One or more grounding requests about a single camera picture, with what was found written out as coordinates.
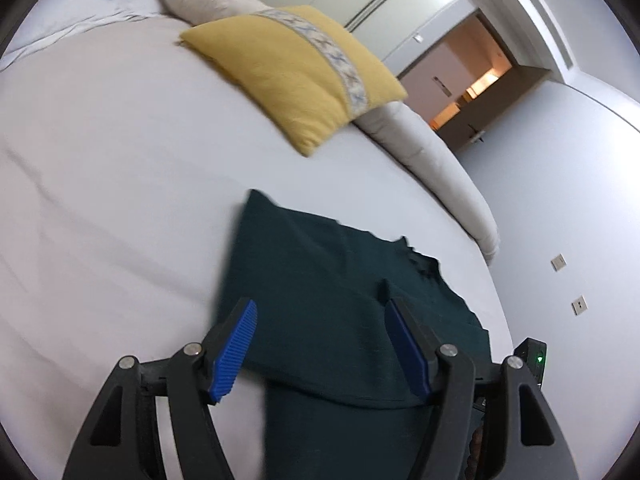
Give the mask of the dark green knitted sweater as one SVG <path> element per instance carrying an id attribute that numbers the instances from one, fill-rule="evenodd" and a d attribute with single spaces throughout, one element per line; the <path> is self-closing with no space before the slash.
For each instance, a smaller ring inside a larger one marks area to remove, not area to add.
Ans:
<path id="1" fill-rule="evenodd" d="M 244 361 L 266 383 L 269 479 L 403 479 L 431 409 L 414 396 L 386 333 L 402 299 L 443 342 L 477 363 L 489 336 L 406 240 L 380 240 L 250 192 L 235 230 L 218 312 L 258 310 Z"/>

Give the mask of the brown open door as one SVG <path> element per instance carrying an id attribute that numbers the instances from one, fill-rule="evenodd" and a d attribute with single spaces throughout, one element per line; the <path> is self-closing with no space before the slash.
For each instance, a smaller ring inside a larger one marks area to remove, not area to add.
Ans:
<path id="1" fill-rule="evenodd" d="M 510 68 L 440 127 L 438 135 L 454 153 L 462 150 L 479 139 L 495 120 L 551 75 L 545 68 L 524 65 Z"/>

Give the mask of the white bed sheet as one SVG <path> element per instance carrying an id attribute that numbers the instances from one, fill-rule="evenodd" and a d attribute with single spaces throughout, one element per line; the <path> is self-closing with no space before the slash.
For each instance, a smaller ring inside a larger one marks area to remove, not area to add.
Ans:
<path id="1" fill-rule="evenodd" d="M 503 359 L 512 337 L 476 241 L 354 126 L 311 156 L 148 18 L 67 37 L 1 74 L 1 421 L 32 472 L 62 476 L 119 358 L 200 340 L 235 218 L 288 209 L 436 258 Z"/>

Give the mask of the yellow cushion with patterned band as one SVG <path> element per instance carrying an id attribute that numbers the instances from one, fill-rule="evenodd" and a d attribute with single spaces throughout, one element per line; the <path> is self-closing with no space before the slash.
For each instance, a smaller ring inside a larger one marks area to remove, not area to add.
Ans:
<path id="1" fill-rule="evenodd" d="M 312 6 L 193 26 L 180 39 L 239 86 L 306 157 L 407 91 L 350 32 Z"/>

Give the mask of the white pillow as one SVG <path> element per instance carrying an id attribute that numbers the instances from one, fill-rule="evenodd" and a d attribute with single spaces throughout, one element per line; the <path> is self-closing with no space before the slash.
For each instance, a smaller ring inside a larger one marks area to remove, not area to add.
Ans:
<path id="1" fill-rule="evenodd" d="M 162 0 L 38 0 L 1 57 L 1 68 L 70 36 L 167 12 Z"/>

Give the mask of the beige rolled duvet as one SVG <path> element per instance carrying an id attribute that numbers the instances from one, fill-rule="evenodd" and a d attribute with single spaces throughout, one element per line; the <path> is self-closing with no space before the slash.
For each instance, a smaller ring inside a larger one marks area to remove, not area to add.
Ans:
<path id="1" fill-rule="evenodd" d="M 312 6 L 259 0 L 163 0 L 190 23 L 180 36 L 239 86 L 304 156 L 355 124 L 423 183 L 486 261 L 500 236 L 488 203 L 388 68 Z"/>

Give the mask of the lower beige wall socket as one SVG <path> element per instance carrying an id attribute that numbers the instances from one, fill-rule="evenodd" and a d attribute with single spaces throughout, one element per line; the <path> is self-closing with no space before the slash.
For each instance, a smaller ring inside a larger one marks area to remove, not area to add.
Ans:
<path id="1" fill-rule="evenodd" d="M 579 296 L 572 302 L 572 308 L 576 315 L 581 315 L 588 309 L 587 301 L 584 296 Z"/>

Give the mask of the beige wall socket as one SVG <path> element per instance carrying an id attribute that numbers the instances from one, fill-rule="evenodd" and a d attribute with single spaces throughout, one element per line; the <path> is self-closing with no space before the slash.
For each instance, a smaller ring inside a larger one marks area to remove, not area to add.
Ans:
<path id="1" fill-rule="evenodd" d="M 566 259 L 562 254 L 559 254 L 551 260 L 551 265 L 555 272 L 559 272 L 566 267 Z"/>
<path id="2" fill-rule="evenodd" d="M 581 315 L 588 309 L 587 301 L 584 296 L 579 296 L 572 302 L 572 308 L 576 315 Z"/>

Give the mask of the upper beige wall socket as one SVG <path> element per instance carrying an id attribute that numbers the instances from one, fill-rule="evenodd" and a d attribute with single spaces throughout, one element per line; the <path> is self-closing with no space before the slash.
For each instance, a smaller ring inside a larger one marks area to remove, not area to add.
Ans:
<path id="1" fill-rule="evenodd" d="M 559 254 L 551 260 L 551 265 L 555 272 L 559 272 L 566 267 L 566 259 L 562 254 Z"/>

